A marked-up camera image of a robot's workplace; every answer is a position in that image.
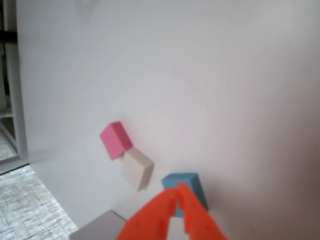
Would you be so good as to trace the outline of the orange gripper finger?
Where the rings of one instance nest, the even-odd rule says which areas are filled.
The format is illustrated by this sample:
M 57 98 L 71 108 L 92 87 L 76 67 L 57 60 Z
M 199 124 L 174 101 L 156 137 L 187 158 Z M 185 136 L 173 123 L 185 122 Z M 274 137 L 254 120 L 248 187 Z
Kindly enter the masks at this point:
M 177 185 L 178 206 L 183 212 L 184 231 L 190 240 L 225 240 L 226 237 L 185 183 Z
M 123 226 L 118 240 L 165 240 L 175 215 L 178 190 L 167 188 L 136 212 Z

